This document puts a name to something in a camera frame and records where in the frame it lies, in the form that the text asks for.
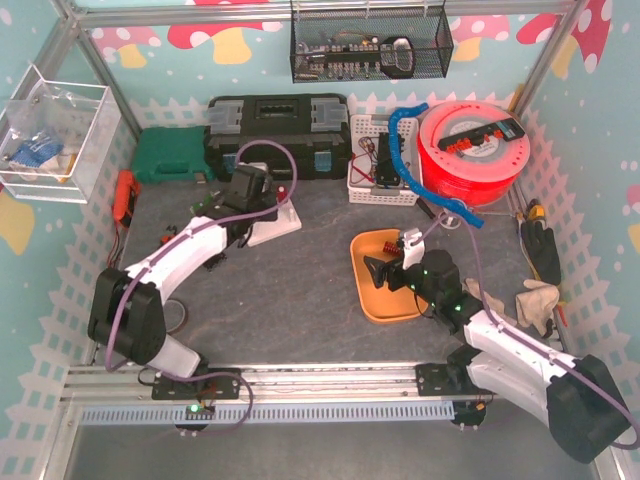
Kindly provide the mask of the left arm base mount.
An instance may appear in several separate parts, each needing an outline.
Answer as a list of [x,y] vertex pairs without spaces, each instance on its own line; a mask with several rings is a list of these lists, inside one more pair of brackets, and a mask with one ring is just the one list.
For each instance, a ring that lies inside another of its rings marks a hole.
[[194,377],[218,373],[198,381],[175,381],[161,375],[152,386],[153,400],[237,400],[239,398],[241,370],[239,368],[210,368],[200,366]]

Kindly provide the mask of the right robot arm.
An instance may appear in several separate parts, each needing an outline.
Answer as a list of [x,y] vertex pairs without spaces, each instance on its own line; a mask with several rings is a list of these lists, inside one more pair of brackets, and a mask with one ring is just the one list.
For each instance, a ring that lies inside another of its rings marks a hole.
[[464,345],[448,362],[454,388],[505,398],[536,417],[580,463],[609,447],[626,449],[619,439],[639,423],[600,359],[559,352],[505,322],[483,297],[464,290],[447,251],[425,248],[420,230],[399,233],[398,245],[402,253],[388,260],[364,256],[364,267],[375,288],[410,292],[460,337]]

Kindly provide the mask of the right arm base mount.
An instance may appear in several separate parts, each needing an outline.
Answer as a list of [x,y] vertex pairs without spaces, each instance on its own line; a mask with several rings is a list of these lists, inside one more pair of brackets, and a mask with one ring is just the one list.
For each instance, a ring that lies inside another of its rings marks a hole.
[[465,367],[456,364],[423,363],[416,365],[414,372],[421,397],[491,395],[471,381]]

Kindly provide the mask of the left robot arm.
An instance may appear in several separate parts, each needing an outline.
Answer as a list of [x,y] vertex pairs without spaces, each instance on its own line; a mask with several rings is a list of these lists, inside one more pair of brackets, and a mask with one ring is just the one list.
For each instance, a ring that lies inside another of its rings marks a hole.
[[192,377],[202,357],[167,333],[164,305],[206,261],[222,254],[254,222],[277,218],[276,193],[264,163],[236,166],[221,196],[173,239],[124,270],[96,281],[88,335],[106,347],[105,367],[132,361],[171,378]]

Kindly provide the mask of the green hose nozzle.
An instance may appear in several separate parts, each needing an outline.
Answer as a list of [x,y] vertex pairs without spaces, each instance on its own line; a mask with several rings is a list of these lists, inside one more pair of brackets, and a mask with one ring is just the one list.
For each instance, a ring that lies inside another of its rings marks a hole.
[[190,212],[192,216],[197,216],[200,211],[203,211],[208,208],[208,206],[212,203],[212,197],[206,197],[205,199],[195,202],[190,206]]

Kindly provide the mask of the black ribbed rail block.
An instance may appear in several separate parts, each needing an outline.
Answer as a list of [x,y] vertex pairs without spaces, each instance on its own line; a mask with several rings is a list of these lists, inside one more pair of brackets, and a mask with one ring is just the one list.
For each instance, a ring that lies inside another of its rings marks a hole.
[[210,257],[207,261],[203,263],[203,267],[207,271],[211,271],[216,268],[221,262],[226,259],[226,255],[224,253],[220,253]]

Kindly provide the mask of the white peg base plate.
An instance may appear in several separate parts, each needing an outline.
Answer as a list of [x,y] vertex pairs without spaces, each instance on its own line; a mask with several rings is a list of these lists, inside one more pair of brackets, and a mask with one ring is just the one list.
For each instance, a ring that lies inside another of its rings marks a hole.
[[287,201],[277,211],[275,221],[258,221],[253,225],[249,247],[255,247],[267,241],[293,233],[302,228],[302,222],[291,200]]

